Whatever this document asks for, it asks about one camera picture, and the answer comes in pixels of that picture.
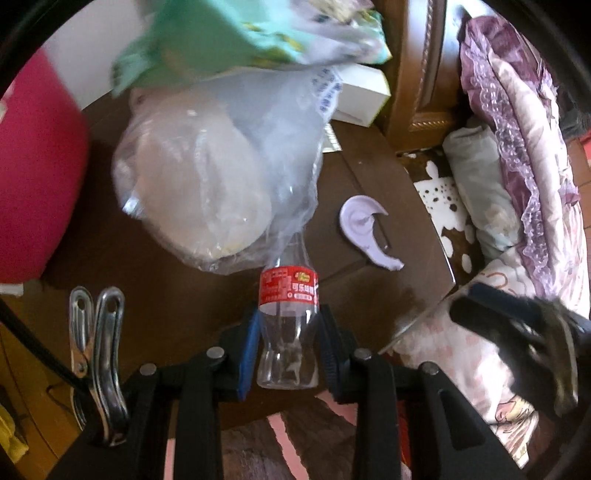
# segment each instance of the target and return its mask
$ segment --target dark brown tabletop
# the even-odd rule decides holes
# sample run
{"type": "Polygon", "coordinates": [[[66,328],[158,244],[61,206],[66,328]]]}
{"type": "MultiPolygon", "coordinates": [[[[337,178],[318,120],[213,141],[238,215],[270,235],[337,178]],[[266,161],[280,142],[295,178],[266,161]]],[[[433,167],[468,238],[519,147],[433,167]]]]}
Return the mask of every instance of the dark brown tabletop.
{"type": "MultiPolygon", "coordinates": [[[[72,222],[42,279],[26,284],[21,299],[7,302],[69,364],[70,290],[83,285],[97,295],[107,286],[119,287],[126,297],[119,350],[125,379],[143,363],[184,362],[214,345],[219,333],[240,321],[256,300],[259,271],[225,277],[188,267],[161,248],[140,222],[122,213],[110,170],[113,148],[129,121],[125,99],[105,96],[86,112],[92,148],[72,222]]],[[[337,321],[361,345],[377,351],[389,344],[400,325],[434,307],[453,287],[453,275],[418,193],[381,133],[341,122],[333,126],[343,151],[324,155],[319,206],[307,227],[306,245],[319,272],[320,300],[330,304],[337,321]],[[389,212],[376,217],[376,237],[386,253],[404,262],[401,271],[370,264],[341,234],[339,209],[356,194],[374,197],[389,212]]],[[[9,335],[1,333],[3,338],[9,335]]],[[[11,366],[17,384],[24,382],[30,365],[13,361],[11,366]]],[[[52,380],[48,375],[38,388],[23,389],[35,422],[46,426],[44,438],[50,445],[63,437],[58,426],[43,418],[48,412],[43,396],[52,380]]],[[[247,423],[310,396],[255,385],[244,404],[222,408],[222,426],[247,423]]]]}

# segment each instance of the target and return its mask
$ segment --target bolt head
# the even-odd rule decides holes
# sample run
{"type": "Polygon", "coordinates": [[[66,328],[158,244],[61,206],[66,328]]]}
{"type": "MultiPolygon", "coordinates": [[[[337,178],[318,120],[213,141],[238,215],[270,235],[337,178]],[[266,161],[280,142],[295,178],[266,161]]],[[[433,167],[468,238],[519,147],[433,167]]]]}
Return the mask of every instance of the bolt head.
{"type": "Polygon", "coordinates": [[[371,358],[371,350],[369,348],[356,348],[353,352],[353,356],[357,360],[365,362],[371,358]]]}
{"type": "Polygon", "coordinates": [[[433,362],[425,362],[421,365],[421,369],[427,375],[437,375],[439,373],[439,366],[433,362]]]}
{"type": "Polygon", "coordinates": [[[226,355],[226,352],[220,346],[213,346],[207,350],[207,357],[212,360],[220,360],[224,355],[226,355]]]}
{"type": "Polygon", "coordinates": [[[156,365],[144,364],[139,368],[139,373],[145,377],[150,377],[156,373],[156,365]]]}

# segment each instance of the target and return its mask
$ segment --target yellow cloth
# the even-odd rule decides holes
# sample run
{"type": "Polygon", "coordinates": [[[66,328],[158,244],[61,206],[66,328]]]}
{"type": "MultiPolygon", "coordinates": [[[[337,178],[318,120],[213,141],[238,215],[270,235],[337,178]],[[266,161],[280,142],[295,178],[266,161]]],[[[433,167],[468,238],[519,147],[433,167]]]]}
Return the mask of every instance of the yellow cloth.
{"type": "Polygon", "coordinates": [[[0,445],[12,463],[17,463],[29,450],[28,445],[15,437],[16,426],[7,410],[0,405],[0,445]]]}

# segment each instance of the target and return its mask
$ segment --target wooden cabinet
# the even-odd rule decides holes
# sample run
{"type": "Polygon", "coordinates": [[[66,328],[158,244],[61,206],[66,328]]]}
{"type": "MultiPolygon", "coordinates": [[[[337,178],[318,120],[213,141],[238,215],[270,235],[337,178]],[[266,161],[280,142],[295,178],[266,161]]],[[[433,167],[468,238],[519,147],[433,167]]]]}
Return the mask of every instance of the wooden cabinet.
{"type": "Polygon", "coordinates": [[[395,151],[440,145],[469,108],[460,85],[460,41],[470,17],[493,11],[480,0],[375,0],[392,60],[392,97],[376,124],[395,151]]]}

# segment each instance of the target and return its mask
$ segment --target stainless steel clip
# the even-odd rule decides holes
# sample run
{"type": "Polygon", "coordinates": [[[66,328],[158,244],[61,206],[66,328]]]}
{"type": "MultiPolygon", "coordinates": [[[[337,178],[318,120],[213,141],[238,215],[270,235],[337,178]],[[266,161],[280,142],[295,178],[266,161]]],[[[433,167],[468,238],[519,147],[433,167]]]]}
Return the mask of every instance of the stainless steel clip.
{"type": "Polygon", "coordinates": [[[570,331],[569,312],[558,301],[537,300],[545,323],[544,340],[549,366],[556,383],[554,410],[562,415],[575,409],[579,403],[579,374],[570,331]]]}
{"type": "MultiPolygon", "coordinates": [[[[76,287],[70,295],[72,371],[87,381],[103,426],[103,442],[125,441],[129,414],[119,385],[119,340],[125,297],[115,287],[101,292],[96,311],[90,293],[76,287]]],[[[80,428],[86,425],[80,399],[72,391],[72,406],[80,428]]]]}

